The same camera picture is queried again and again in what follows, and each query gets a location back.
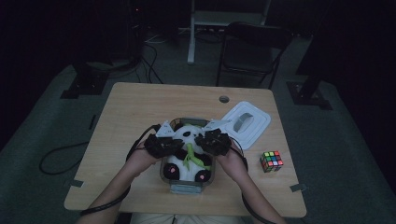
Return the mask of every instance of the desk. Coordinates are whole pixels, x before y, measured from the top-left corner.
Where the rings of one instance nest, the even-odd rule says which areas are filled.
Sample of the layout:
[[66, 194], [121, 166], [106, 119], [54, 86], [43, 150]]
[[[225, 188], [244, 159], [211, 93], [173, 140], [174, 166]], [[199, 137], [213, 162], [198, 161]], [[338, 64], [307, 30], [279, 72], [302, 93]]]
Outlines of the desk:
[[[228, 96], [230, 102], [221, 103], [222, 95]], [[84, 184], [70, 188], [64, 206], [86, 209], [119, 171], [134, 141], [150, 125], [181, 117], [221, 119], [241, 101], [251, 102], [272, 118], [257, 142], [245, 151], [249, 174], [281, 216], [305, 216], [302, 193], [290, 190], [298, 179], [271, 91], [136, 83], [114, 85], [75, 177]], [[285, 165], [278, 172], [262, 171], [259, 157], [264, 150], [280, 152]], [[169, 185], [161, 180], [160, 162], [135, 179], [120, 210], [248, 216], [240, 189], [219, 165], [213, 183], [200, 195], [180, 195], [171, 193]]]
[[227, 26], [233, 21], [245, 21], [253, 24], [265, 24], [271, 0], [266, 0], [262, 13], [241, 13], [195, 10], [195, 0], [191, 0], [191, 32], [188, 64], [195, 61], [195, 25]]

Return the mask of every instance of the black chair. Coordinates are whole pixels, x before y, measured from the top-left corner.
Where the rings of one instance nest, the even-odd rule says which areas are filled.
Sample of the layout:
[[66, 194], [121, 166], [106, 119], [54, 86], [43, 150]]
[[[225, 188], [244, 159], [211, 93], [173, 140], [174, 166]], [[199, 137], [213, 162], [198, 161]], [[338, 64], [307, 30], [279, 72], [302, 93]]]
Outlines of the black chair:
[[216, 86], [222, 71], [260, 76], [272, 74], [271, 90], [280, 56], [292, 40], [292, 33], [280, 27], [232, 22], [224, 31]]

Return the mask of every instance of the white part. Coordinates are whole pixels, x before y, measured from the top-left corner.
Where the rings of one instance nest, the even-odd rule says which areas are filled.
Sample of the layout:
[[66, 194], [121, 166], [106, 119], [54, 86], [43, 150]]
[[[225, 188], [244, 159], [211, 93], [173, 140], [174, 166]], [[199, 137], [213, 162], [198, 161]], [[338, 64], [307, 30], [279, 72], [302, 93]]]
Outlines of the white part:
[[189, 161], [190, 169], [183, 164], [183, 161], [179, 160], [176, 156], [169, 156], [168, 163], [173, 163], [178, 167], [180, 173], [179, 180], [185, 181], [195, 181], [195, 176], [199, 171], [204, 170], [204, 168], [197, 166], [193, 161]]
[[[245, 117], [243, 123], [235, 130], [235, 123], [241, 122], [242, 117]], [[256, 142], [271, 122], [271, 117], [267, 113], [247, 101], [237, 104], [222, 119], [231, 122], [220, 129], [233, 137], [244, 150], [249, 149]]]
[[157, 137], [173, 137], [173, 136], [175, 136], [175, 132], [171, 128], [171, 125], [169, 124], [168, 120], [166, 120], [163, 123], [160, 130], [158, 130], [158, 132], [155, 133], [155, 136], [157, 136]]
[[213, 130], [220, 128], [221, 126], [223, 126], [229, 122], [230, 122], [230, 120], [212, 119], [209, 123], [206, 124], [206, 126], [204, 128], [202, 128], [202, 130], [204, 132], [213, 131]]
[[[183, 133], [189, 132], [189, 136], [184, 136]], [[192, 148], [194, 149], [194, 152], [198, 154], [203, 154], [204, 150], [201, 147], [198, 147], [197, 144], [195, 143], [195, 138], [199, 135], [204, 135], [204, 132], [202, 131], [202, 128], [193, 126], [193, 125], [186, 125], [181, 128], [179, 128], [175, 135], [173, 136], [173, 139], [181, 139], [184, 142], [183, 149], [187, 151], [187, 144], [191, 143]]]

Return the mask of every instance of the black cable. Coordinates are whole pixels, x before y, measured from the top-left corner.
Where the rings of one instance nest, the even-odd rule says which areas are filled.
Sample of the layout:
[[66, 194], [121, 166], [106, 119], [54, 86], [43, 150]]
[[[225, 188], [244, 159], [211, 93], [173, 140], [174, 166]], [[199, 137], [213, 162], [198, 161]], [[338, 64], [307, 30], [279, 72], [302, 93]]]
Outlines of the black cable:
[[158, 76], [157, 72], [154, 70], [154, 67], [153, 67], [155, 61], [157, 60], [157, 50], [154, 47], [152, 47], [152, 46], [150, 46], [148, 44], [145, 44], [145, 46], [151, 48], [154, 51], [154, 59], [152, 60], [152, 63], [149, 63], [145, 58], [142, 57], [143, 61], [149, 67], [149, 70], [148, 70], [149, 83], [152, 83], [152, 81], [151, 81], [151, 71], [152, 71], [154, 73], [155, 77], [161, 82], [161, 84], [163, 84], [163, 81], [160, 79], [160, 77]]
[[[211, 36], [215, 37], [215, 40], [210, 40], [209, 38], [202, 38], [202, 37], [200, 37], [200, 35], [211, 35]], [[220, 44], [221, 43], [221, 36], [219, 34], [216, 34], [213, 32], [208, 32], [208, 31], [197, 33], [195, 35], [195, 39], [197, 41], [201, 41], [206, 44]]]
[[44, 163], [45, 159], [46, 159], [49, 155], [51, 155], [52, 153], [54, 153], [54, 152], [57, 152], [57, 151], [60, 151], [60, 150], [65, 150], [65, 149], [68, 149], [68, 148], [71, 148], [71, 147], [79, 147], [79, 146], [83, 146], [83, 145], [88, 145], [89, 143], [90, 143], [90, 142], [83, 142], [83, 143], [78, 143], [78, 144], [74, 144], [74, 145], [66, 146], [66, 147], [56, 147], [55, 149], [53, 149], [53, 150], [47, 152], [47, 153], [41, 158], [41, 161], [40, 161], [40, 163], [38, 164], [38, 169], [41, 171], [41, 173], [43, 173], [43, 174], [45, 174], [45, 175], [61, 175], [61, 174], [64, 174], [64, 173], [68, 172], [69, 170], [71, 170], [71, 169], [73, 169], [75, 166], [77, 166], [77, 165], [82, 161], [82, 158], [79, 159], [79, 160], [78, 160], [76, 163], [74, 163], [72, 166], [68, 167], [68, 168], [65, 169], [65, 170], [59, 171], [59, 172], [50, 172], [50, 171], [46, 171], [46, 170], [43, 168], [43, 163]]
[[122, 202], [122, 200], [124, 200], [126, 198], [126, 196], [128, 195], [130, 189], [131, 189], [131, 186], [129, 186], [128, 189], [125, 190], [121, 194], [121, 196], [118, 197], [116, 200], [114, 200], [114, 201], [112, 201], [110, 203], [105, 203], [105, 204], [97, 206], [97, 207], [85, 209], [85, 210], [81, 211], [79, 213], [79, 215], [83, 217], [83, 216], [86, 216], [86, 215], [91, 214], [91, 213], [100, 212], [100, 211], [103, 211], [103, 210], [105, 210], [105, 209], [107, 209], [109, 207], [112, 207], [112, 206], [116, 205], [117, 203]]
[[241, 147], [241, 145], [239, 144], [239, 142], [236, 141], [236, 139], [234, 139], [234, 138], [232, 138], [232, 137], [230, 137], [230, 138], [233, 139], [233, 140], [236, 142], [236, 144], [239, 146], [239, 150], [237, 150], [236, 148], [233, 148], [233, 147], [229, 147], [228, 145], [224, 144], [222, 141], [220, 141], [220, 140], [217, 139], [217, 138], [213, 138], [213, 140], [219, 142], [220, 144], [224, 145], [225, 147], [228, 147], [228, 148], [231, 149], [232, 151], [236, 152], [236, 154], [242, 159], [242, 161], [245, 160], [244, 150], [242, 149], [242, 147]]
[[147, 83], [149, 83], [149, 76], [148, 76], [148, 69], [147, 69], [147, 67], [146, 67], [146, 65], [145, 65], [145, 63], [142, 61], [142, 65], [143, 65], [143, 67], [145, 68], [145, 78], [146, 78], [146, 81], [147, 81]]
[[96, 71], [99, 71], [99, 72], [112, 73], [112, 72], [126, 71], [126, 70], [129, 70], [131, 68], [135, 68], [135, 67], [137, 67], [139, 65], [139, 63], [141, 63], [141, 59], [140, 58], [133, 58], [128, 63], [121, 64], [121, 65], [118, 65], [118, 66], [113, 66], [113, 67], [110, 67], [110, 68], [101, 69], [101, 68], [97, 68], [97, 67], [93, 67], [93, 66], [91, 66], [91, 68], [96, 70]]
[[125, 73], [124, 74], [121, 74], [121, 75], [119, 75], [119, 74], [110, 74], [109, 76], [108, 76], [108, 79], [115, 79], [115, 78], [121, 78], [121, 77], [126, 77], [126, 76], [129, 76], [130, 74], [132, 74], [133, 72], [137, 72], [137, 70], [139, 69], [139, 67], [140, 67], [140, 65], [142, 65], [143, 63], [142, 63], [142, 61], [140, 61], [139, 62], [139, 64], [133, 69], [133, 70], [131, 70], [131, 71], [125, 71]]
[[[148, 70], [147, 70], [146, 66], [145, 66], [143, 63], [141, 63], [141, 64], [142, 64], [142, 66], [143, 66], [143, 69], [145, 70], [144, 73], [145, 73], [145, 75], [146, 75], [146, 73], [148, 72]], [[134, 72], [136, 73], [138, 82], [139, 82], [139, 83], [142, 83], [142, 80], [140, 79], [140, 75], [137, 73], [137, 69], [134, 70]]]
[[160, 130], [161, 128], [161, 124], [156, 124], [156, 125], [151, 125], [151, 127], [147, 128], [142, 135], [140, 135], [140, 137], [134, 141], [134, 144], [132, 145], [131, 149], [129, 150], [128, 154], [126, 155], [126, 160], [128, 161], [128, 159], [131, 157], [132, 153], [134, 153], [135, 150], [137, 150], [137, 145], [139, 145], [139, 143], [142, 141], [143, 137], [152, 129], [154, 129], [156, 132], [158, 132], [158, 130]]
[[269, 220], [261, 217], [260, 215], [258, 215], [256, 212], [254, 212], [253, 209], [248, 204], [247, 200], [245, 199], [244, 194], [242, 194], [242, 201], [244, 202], [244, 205], [245, 205], [246, 209], [249, 211], [249, 213], [252, 216], [254, 216], [257, 220], [259, 220], [260, 222], [262, 222], [264, 224], [275, 224], [275, 222], [269, 221]]

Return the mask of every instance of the person's lap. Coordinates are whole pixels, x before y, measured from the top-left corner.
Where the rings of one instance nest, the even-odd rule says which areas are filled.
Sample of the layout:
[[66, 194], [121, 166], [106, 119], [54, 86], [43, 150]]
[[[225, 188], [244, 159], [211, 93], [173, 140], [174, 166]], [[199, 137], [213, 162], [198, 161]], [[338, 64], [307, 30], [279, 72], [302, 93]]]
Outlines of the person's lap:
[[134, 213], [131, 224], [245, 224], [241, 217]]

